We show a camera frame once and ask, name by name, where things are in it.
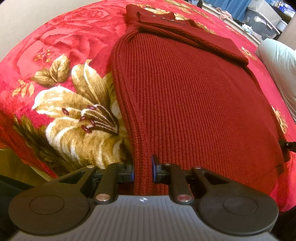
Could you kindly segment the dark red knit sweater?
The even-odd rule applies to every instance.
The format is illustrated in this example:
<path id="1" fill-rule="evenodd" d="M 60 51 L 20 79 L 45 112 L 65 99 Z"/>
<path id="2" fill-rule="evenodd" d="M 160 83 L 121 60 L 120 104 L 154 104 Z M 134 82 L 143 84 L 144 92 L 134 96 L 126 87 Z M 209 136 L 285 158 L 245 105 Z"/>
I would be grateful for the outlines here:
<path id="1" fill-rule="evenodd" d="M 129 4 L 125 17 L 111 62 L 136 194 L 152 193 L 152 155 L 271 193 L 290 156 L 248 59 L 232 40 L 173 13 Z"/>

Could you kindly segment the green folded duvet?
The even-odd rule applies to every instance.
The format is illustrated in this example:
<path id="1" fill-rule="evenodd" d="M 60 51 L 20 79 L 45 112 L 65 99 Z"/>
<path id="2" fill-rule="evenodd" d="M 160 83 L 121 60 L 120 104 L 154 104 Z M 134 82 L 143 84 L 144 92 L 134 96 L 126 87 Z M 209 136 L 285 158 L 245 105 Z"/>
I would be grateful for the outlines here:
<path id="1" fill-rule="evenodd" d="M 274 39 L 265 39 L 255 54 L 273 78 L 290 114 L 295 118 L 295 50 Z"/>

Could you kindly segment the red floral bed blanket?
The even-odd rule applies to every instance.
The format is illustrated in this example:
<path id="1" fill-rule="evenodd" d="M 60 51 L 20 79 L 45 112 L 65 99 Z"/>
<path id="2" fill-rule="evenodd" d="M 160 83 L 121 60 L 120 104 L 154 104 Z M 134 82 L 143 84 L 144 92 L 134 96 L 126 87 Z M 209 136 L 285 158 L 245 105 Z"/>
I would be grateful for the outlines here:
<path id="1" fill-rule="evenodd" d="M 176 20 L 193 20 L 232 40 L 271 105 L 284 135 L 295 124 L 255 45 L 224 22 L 184 1 L 98 1 L 55 17 L 1 61 L 1 146 L 27 165 L 56 178 L 87 165 L 106 168 L 132 157 L 132 142 L 116 96 L 112 50 L 126 33 L 126 6 L 134 4 Z M 270 195 L 280 211 L 295 206 L 295 155 Z"/>

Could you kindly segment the grey plastic storage bin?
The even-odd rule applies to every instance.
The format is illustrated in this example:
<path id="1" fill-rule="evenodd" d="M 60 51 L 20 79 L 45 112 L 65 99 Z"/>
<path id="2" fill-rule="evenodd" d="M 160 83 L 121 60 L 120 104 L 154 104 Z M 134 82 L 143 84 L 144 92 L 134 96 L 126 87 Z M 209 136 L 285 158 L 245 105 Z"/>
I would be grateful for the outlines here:
<path id="1" fill-rule="evenodd" d="M 280 21 L 281 17 L 276 12 L 268 16 L 248 8 L 242 23 L 251 27 L 252 32 L 258 35 L 257 39 L 263 41 L 266 38 L 274 39 L 280 34 L 276 28 Z"/>

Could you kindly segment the dark shelf with items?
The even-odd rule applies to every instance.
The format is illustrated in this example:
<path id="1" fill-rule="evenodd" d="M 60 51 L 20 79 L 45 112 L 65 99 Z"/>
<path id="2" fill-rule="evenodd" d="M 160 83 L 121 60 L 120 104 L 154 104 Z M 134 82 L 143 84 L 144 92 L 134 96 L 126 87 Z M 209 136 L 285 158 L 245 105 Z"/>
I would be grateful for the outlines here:
<path id="1" fill-rule="evenodd" d="M 285 1 L 266 1 L 287 25 L 295 15 L 295 9 Z"/>

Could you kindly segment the blue window curtain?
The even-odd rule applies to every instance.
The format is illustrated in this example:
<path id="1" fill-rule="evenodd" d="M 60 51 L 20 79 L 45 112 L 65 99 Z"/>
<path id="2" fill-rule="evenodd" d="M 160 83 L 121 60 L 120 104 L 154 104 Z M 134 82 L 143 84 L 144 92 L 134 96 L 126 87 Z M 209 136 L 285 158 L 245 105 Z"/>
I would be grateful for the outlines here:
<path id="1" fill-rule="evenodd" d="M 220 7 L 231 14 L 233 19 L 243 21 L 251 0 L 207 0 L 206 3 L 214 7 Z"/>

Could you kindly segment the pink cloth on sill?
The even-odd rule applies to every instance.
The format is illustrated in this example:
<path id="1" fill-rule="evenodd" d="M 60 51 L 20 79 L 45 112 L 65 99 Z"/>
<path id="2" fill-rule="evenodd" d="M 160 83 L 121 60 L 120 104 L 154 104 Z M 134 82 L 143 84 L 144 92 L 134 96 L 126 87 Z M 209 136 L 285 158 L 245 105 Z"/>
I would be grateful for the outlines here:
<path id="1" fill-rule="evenodd" d="M 219 13 L 220 20 L 233 19 L 232 15 L 228 11 L 222 10 L 220 7 L 217 7 L 216 10 Z"/>

